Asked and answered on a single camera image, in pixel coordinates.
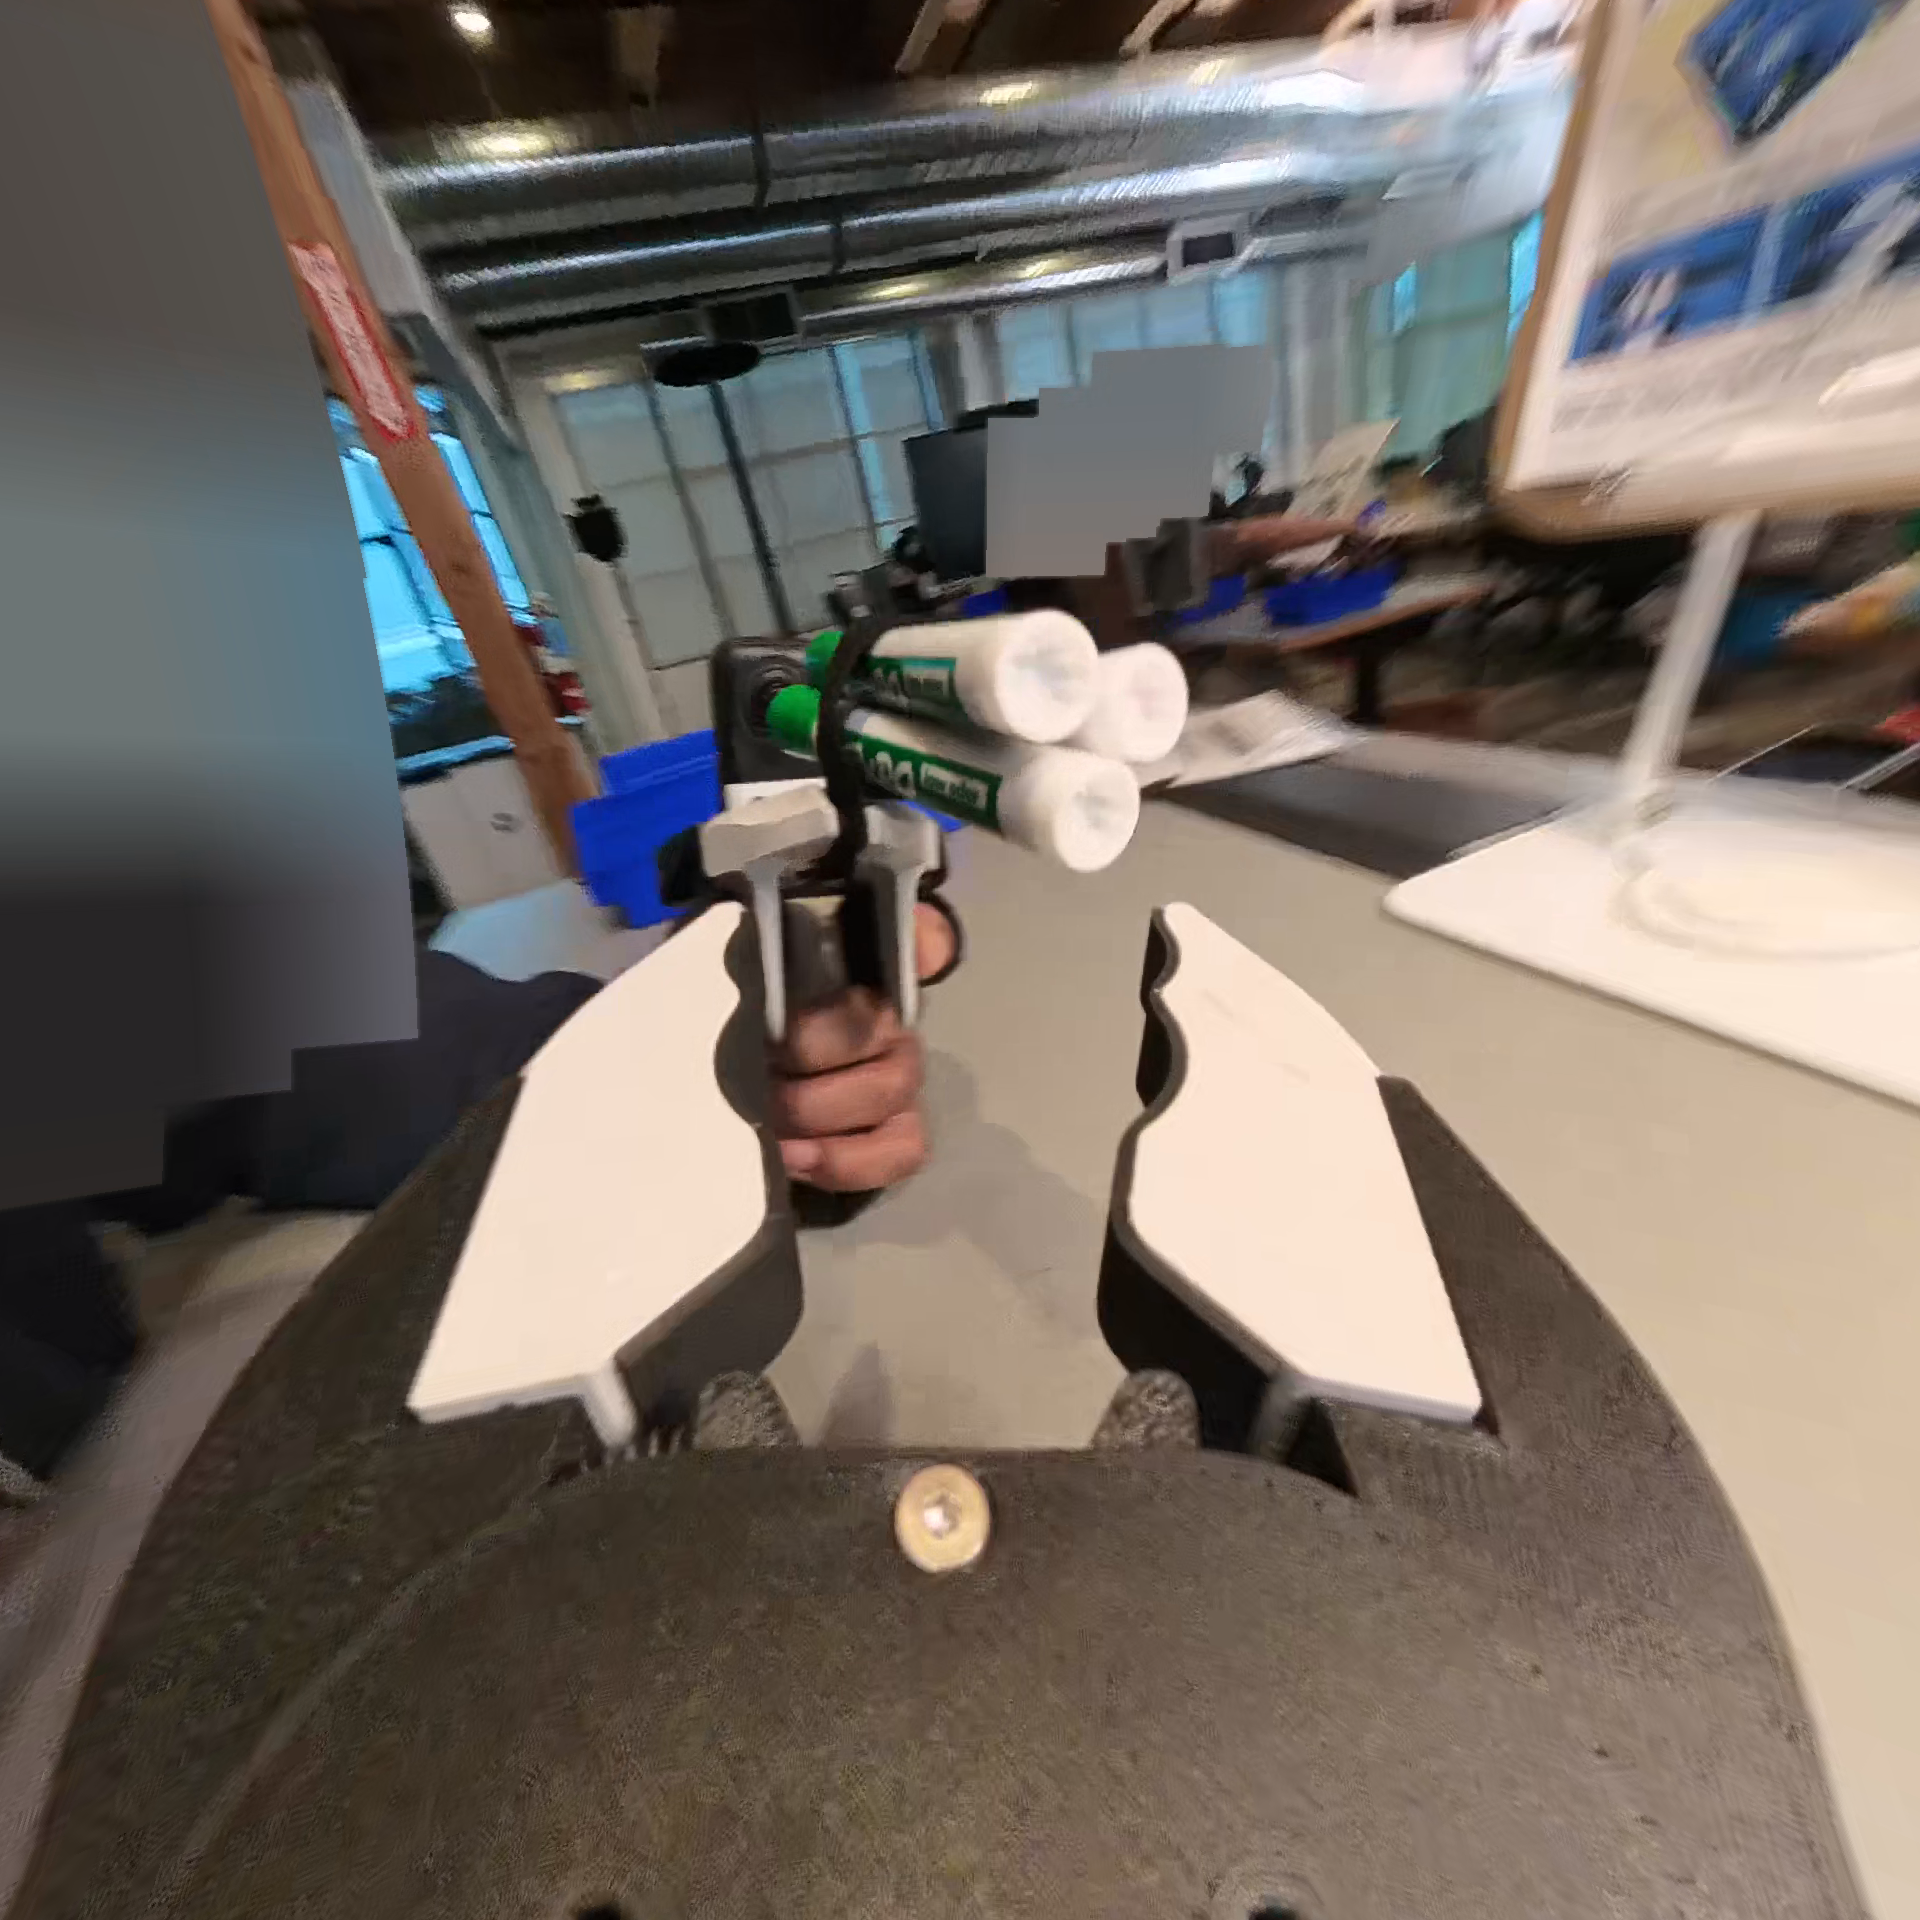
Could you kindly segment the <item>small blue bin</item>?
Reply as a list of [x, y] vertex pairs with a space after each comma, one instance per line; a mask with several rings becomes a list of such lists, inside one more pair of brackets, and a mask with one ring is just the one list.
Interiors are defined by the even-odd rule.
[[1314, 571], [1262, 590], [1260, 608], [1278, 630], [1338, 627], [1428, 602], [1453, 603], [1484, 588], [1480, 573], [1398, 573], [1393, 567], [1362, 567], [1333, 573]]

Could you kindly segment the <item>green dry erase marker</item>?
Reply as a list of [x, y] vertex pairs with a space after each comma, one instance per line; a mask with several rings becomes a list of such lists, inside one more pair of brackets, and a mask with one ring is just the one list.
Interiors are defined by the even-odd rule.
[[929, 726], [1059, 746], [1097, 704], [1097, 645], [1051, 608], [891, 619], [840, 686], [853, 704]]
[[786, 683], [749, 699], [749, 730], [816, 760], [854, 802], [910, 805], [934, 824], [974, 828], [1067, 872], [1101, 872], [1133, 842], [1137, 772], [1064, 743], [960, 734]]

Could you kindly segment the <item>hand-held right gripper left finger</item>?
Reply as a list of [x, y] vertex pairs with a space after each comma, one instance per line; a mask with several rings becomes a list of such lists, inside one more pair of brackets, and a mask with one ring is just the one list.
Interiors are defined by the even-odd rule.
[[410, 1412], [560, 1404], [664, 1450], [708, 1380], [766, 1371], [805, 1304], [769, 1095], [753, 919], [718, 903], [521, 1070]]

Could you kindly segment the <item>blue plastic bin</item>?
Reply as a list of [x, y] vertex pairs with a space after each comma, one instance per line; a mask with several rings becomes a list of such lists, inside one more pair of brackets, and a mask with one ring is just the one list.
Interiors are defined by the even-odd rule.
[[696, 730], [613, 752], [597, 772], [603, 791], [571, 811], [582, 887], [627, 928], [661, 926], [673, 919], [661, 850], [722, 806], [715, 734]]

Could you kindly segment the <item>wooden post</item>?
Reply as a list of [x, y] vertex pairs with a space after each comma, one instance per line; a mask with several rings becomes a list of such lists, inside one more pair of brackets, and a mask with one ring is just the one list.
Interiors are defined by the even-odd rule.
[[377, 310], [266, 42], [242, 4], [209, 3], [205, 12], [325, 371], [348, 399], [462, 629], [486, 707], [512, 743], [544, 839], [560, 871], [578, 877], [571, 811], [592, 796], [585, 763], [553, 712], [465, 496], [432, 442], [413, 375]]

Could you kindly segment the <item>red dry erase marker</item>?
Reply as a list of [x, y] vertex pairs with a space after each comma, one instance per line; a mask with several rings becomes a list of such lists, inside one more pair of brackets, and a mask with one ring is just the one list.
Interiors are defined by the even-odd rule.
[[1142, 640], [1094, 655], [1094, 699], [1066, 746], [1138, 770], [1171, 756], [1188, 723], [1188, 680], [1182, 661], [1161, 642]]

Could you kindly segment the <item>dark zip jacket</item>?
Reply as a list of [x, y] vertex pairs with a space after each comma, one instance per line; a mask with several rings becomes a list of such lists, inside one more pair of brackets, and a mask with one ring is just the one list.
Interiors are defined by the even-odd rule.
[[150, 1336], [182, 1310], [177, 1191], [114, 1191], [3, 1214], [5, 1470], [48, 1484]]

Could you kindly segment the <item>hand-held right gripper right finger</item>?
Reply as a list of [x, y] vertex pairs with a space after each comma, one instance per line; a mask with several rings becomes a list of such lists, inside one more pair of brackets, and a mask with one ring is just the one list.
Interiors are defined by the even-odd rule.
[[1140, 1005], [1094, 1290], [1120, 1367], [1178, 1376], [1216, 1452], [1285, 1456], [1325, 1407], [1475, 1428], [1485, 1396], [1373, 1059], [1190, 903], [1149, 916]]

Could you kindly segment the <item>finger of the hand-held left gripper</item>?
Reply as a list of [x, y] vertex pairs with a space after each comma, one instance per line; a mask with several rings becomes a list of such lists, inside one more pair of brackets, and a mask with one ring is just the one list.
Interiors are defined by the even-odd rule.
[[854, 982], [884, 994], [901, 1023], [921, 1021], [921, 885], [945, 877], [945, 835], [923, 811], [894, 802], [862, 808], [854, 850]]
[[760, 956], [760, 1004], [769, 1040], [785, 1040], [788, 987], [785, 963], [785, 885], [836, 842], [840, 816], [822, 787], [769, 787], [722, 806], [697, 829], [712, 887], [749, 909]]

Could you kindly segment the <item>white stand base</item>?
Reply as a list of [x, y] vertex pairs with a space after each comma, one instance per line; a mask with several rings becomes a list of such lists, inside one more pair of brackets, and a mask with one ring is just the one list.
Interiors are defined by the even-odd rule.
[[1395, 920], [1917, 1104], [1916, 805], [1752, 778], [1566, 806], [1395, 887]]

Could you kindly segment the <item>printed paper sheet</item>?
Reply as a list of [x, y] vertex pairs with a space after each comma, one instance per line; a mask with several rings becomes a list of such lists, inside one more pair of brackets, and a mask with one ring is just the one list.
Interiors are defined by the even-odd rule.
[[1321, 760], [1350, 747], [1349, 723], [1265, 690], [1221, 707], [1194, 707], [1172, 747], [1137, 770], [1142, 792], [1224, 784], [1286, 765]]

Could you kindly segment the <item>person's left hand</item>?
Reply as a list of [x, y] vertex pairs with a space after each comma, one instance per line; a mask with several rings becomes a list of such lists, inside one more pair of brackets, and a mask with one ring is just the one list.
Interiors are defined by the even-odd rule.
[[786, 1175], [820, 1194], [881, 1194], [929, 1158], [923, 1051], [888, 999], [840, 992], [773, 1047], [773, 1127]]

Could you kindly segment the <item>white recycling bin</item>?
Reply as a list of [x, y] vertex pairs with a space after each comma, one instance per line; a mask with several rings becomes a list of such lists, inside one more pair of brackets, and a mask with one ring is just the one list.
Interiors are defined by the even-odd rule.
[[398, 778], [410, 844], [445, 909], [526, 895], [570, 875], [506, 736], [405, 756]]

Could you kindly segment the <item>white stand pole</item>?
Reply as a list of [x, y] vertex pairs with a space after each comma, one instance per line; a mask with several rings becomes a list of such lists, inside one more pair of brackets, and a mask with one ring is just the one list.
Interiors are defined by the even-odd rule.
[[1691, 542], [1669, 629], [1602, 814], [1616, 842], [1645, 828], [1667, 805], [1697, 698], [1758, 528], [1758, 510], [1724, 514], [1705, 522]]

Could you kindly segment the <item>silver ventilation duct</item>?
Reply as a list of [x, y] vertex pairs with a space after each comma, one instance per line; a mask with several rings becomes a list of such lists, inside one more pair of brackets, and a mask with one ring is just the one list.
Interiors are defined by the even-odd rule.
[[1545, 192], [1573, 55], [1507, 35], [1276, 42], [904, 85], [754, 128], [493, 124], [376, 157], [430, 288], [506, 336], [1226, 221]]

